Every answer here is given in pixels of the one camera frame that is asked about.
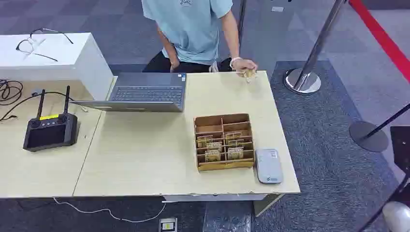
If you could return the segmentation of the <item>person's left hand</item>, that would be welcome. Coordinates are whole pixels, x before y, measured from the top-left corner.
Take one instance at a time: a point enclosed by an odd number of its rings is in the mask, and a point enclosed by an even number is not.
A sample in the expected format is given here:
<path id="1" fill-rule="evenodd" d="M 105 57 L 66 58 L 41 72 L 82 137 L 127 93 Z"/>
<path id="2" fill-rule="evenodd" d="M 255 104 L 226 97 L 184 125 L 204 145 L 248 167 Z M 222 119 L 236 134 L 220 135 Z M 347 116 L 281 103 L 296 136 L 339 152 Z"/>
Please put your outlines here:
<path id="1" fill-rule="evenodd" d="M 234 71 L 240 73 L 243 77 L 253 77 L 258 68 L 252 60 L 243 58 L 233 58 L 230 61 L 230 66 Z"/>

